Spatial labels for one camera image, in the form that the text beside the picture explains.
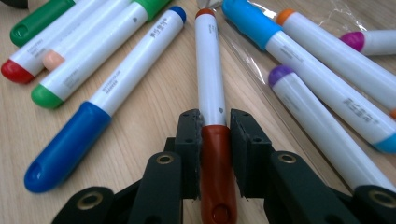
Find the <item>metal screw hole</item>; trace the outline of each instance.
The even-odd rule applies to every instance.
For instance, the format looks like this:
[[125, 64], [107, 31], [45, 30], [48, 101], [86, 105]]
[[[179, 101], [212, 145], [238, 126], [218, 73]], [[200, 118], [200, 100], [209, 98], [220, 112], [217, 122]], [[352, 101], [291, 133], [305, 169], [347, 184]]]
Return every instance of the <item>metal screw hole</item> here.
[[291, 156], [290, 154], [286, 154], [286, 153], [280, 154], [277, 158], [280, 161], [283, 161], [285, 163], [295, 163], [295, 162], [297, 162], [297, 159], [295, 157]]
[[103, 195], [98, 191], [89, 192], [78, 200], [77, 208], [80, 210], [89, 210], [94, 208], [99, 203], [101, 203], [102, 200], [103, 200]]
[[387, 207], [387, 208], [396, 208], [396, 199], [391, 195], [388, 195], [386, 192], [379, 190], [370, 190], [369, 197], [376, 203]]
[[161, 155], [157, 157], [157, 162], [161, 165], [169, 164], [174, 160], [172, 156], [169, 155]]

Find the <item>purple marker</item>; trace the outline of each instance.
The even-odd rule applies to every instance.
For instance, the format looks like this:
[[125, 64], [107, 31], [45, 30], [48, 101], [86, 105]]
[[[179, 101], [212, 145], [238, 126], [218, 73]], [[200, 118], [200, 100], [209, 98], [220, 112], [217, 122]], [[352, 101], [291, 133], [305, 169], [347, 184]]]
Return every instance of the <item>purple marker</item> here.
[[396, 54], [396, 30], [351, 32], [340, 39], [364, 55]]
[[352, 189], [362, 185], [377, 185], [395, 190], [387, 177], [291, 68], [285, 65], [276, 67], [271, 71], [268, 82]]

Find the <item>wooden table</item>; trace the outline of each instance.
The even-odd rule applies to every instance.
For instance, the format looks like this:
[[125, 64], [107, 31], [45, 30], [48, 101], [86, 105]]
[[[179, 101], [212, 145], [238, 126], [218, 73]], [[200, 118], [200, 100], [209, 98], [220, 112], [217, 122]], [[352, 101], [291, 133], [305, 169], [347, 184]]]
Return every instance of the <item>wooden table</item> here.
[[[30, 7], [26, 10], [0, 4], [0, 62], [5, 62], [18, 49], [8, 37], [11, 27], [45, 2], [29, 1]], [[264, 6], [274, 12], [293, 7], [337, 36], [359, 30], [359, 26], [366, 29], [396, 29], [394, 0], [359, 3], [351, 0], [253, 2], [264, 2]], [[15, 84], [0, 77], [0, 223], [50, 223], [67, 200], [82, 189], [105, 186], [118, 192], [126, 188], [142, 177], [149, 157], [163, 150], [166, 138], [175, 136], [179, 114], [198, 107], [194, 43], [194, 17], [198, 7], [195, 1], [183, 0], [174, 0], [171, 5], [185, 8], [188, 19], [184, 30], [127, 98], [111, 125], [75, 172], [54, 190], [42, 194], [27, 191], [23, 185], [27, 167], [81, 102], [91, 97], [152, 23], [146, 24], [123, 44], [58, 109], [40, 108], [30, 99], [31, 90], [48, 71], [43, 71], [27, 85]], [[217, 15], [219, 27], [222, 27], [225, 23], [221, 11]], [[272, 140], [276, 150], [298, 153], [327, 185], [349, 193], [340, 175], [290, 119], [290, 115], [286, 113], [288, 118], [278, 115], [285, 114], [285, 108], [276, 105], [279, 102], [274, 95], [271, 96], [272, 93], [267, 97], [263, 95], [265, 91], [261, 91], [235, 56], [221, 29], [219, 41], [228, 109], [237, 108], [250, 113]], [[265, 53], [263, 57], [262, 71], [268, 73], [277, 62]], [[377, 56], [373, 60], [396, 73], [395, 56]], [[396, 184], [396, 157], [372, 150], [356, 134], [351, 134]], [[199, 204], [198, 201], [185, 201], [184, 223], [201, 223]], [[238, 213], [238, 223], [268, 223], [262, 200], [238, 199]]]

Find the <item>light blue marker cap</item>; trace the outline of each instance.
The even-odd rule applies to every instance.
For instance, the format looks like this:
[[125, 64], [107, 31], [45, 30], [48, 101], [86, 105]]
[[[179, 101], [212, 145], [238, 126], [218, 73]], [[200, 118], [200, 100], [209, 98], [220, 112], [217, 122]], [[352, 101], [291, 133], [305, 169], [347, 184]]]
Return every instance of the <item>light blue marker cap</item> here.
[[247, 0], [224, 0], [222, 11], [226, 18], [261, 50], [265, 50], [270, 38], [282, 30], [281, 26], [271, 21]]
[[63, 183], [111, 121], [96, 105], [85, 102], [26, 171], [25, 187], [41, 193]]
[[385, 153], [396, 153], [396, 133], [381, 142], [373, 144], [373, 147]]

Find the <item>orange marker cap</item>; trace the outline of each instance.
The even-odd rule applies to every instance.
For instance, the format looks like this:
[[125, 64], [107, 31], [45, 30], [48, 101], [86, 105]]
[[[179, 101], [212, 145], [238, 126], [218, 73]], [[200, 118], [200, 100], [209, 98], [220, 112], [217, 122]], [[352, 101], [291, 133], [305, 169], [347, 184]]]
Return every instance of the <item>orange marker cap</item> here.
[[294, 12], [295, 11], [290, 8], [281, 11], [276, 17], [276, 23], [282, 26], [283, 23], [288, 19], [288, 17]]
[[197, 19], [199, 16], [201, 16], [201, 15], [203, 15], [203, 14], [210, 14], [210, 15], [216, 17], [216, 16], [215, 16], [215, 13], [213, 12], [212, 9], [210, 9], [210, 8], [203, 8], [203, 9], [201, 9], [201, 10], [199, 10], [199, 11], [197, 12], [197, 14], [195, 15], [195, 19]]

